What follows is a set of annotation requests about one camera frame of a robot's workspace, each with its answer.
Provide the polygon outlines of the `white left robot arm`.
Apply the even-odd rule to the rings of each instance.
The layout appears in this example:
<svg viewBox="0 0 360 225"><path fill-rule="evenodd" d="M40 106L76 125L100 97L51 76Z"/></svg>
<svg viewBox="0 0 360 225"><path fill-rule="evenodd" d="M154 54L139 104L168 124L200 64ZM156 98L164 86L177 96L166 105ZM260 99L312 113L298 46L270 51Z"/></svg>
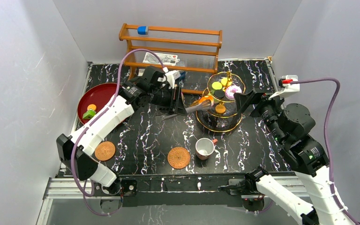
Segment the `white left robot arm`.
<svg viewBox="0 0 360 225"><path fill-rule="evenodd" d="M164 113L186 115L181 87L176 83L179 77L178 70L148 66L142 76L124 82L119 92L80 129L57 137L60 160L71 170L78 186L80 181L90 179L101 184L110 195L120 192L117 173L92 157L96 147L120 123L145 105L157 105Z"/></svg>

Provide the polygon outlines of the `green round cookie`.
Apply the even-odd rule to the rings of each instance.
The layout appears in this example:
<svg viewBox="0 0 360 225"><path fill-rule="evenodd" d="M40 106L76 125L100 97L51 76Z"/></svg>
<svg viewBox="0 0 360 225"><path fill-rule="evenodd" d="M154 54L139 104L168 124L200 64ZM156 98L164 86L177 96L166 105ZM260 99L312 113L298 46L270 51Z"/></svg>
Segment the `green round cookie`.
<svg viewBox="0 0 360 225"><path fill-rule="evenodd" d="M223 88L221 82L213 82L211 86L213 90L221 90Z"/></svg>

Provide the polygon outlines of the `pink frosted donut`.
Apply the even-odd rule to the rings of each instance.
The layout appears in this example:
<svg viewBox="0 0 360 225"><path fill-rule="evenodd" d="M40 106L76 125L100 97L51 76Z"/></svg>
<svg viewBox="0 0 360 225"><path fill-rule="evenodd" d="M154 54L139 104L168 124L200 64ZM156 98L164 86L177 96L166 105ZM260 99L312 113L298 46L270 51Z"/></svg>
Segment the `pink frosted donut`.
<svg viewBox="0 0 360 225"><path fill-rule="evenodd" d="M237 85L229 86L225 90L225 97L229 100L235 100L236 93L242 93L241 87L239 87Z"/></svg>

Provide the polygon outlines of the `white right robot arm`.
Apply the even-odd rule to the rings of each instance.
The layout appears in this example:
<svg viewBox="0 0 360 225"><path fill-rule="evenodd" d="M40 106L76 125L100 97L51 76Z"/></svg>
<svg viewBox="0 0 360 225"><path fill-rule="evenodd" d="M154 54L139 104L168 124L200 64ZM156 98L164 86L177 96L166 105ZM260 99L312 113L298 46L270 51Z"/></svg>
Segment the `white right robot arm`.
<svg viewBox="0 0 360 225"><path fill-rule="evenodd" d="M310 202L283 187L262 167L247 173L236 188L269 197L299 225L356 225L335 187L328 152L309 134L315 126L310 111L296 103L282 108L282 98L260 90L236 93L234 98L238 113L255 106L250 116L260 117L281 145L280 155L304 185Z"/></svg>

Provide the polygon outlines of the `black round cookie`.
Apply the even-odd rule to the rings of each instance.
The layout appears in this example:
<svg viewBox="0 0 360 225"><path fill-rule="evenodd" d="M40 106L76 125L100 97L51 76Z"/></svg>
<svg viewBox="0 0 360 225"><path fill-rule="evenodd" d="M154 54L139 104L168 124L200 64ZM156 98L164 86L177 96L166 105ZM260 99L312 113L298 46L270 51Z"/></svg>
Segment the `black round cookie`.
<svg viewBox="0 0 360 225"><path fill-rule="evenodd" d="M213 96L216 98L216 99L223 99L225 97L225 92L223 90L215 90L214 93L213 93Z"/></svg>

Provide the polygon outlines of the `orange round cookie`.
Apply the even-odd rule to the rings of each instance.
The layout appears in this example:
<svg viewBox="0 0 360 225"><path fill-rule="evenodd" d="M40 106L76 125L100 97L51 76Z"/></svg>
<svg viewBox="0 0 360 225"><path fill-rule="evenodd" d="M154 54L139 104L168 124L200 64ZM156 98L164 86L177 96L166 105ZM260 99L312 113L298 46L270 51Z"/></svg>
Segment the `orange round cookie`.
<svg viewBox="0 0 360 225"><path fill-rule="evenodd" d="M227 77L223 77L220 82L223 87L229 87L232 85L232 80Z"/></svg>
<svg viewBox="0 0 360 225"><path fill-rule="evenodd" d="M222 105L222 104L218 104L218 105L216 105L216 107L215 107L215 112L216 112L217 114L223 114L223 113L226 112L226 107L225 107L224 105Z"/></svg>

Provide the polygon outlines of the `orange white round cake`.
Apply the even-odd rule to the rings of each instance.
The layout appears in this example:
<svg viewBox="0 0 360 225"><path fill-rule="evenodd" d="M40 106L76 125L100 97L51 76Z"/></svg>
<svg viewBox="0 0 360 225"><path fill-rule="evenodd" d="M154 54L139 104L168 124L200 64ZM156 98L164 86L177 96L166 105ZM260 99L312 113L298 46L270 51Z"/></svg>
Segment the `orange white round cake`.
<svg viewBox="0 0 360 225"><path fill-rule="evenodd" d="M214 105L214 97L212 95L206 95L198 100L198 104L202 104L206 107L212 107Z"/></svg>

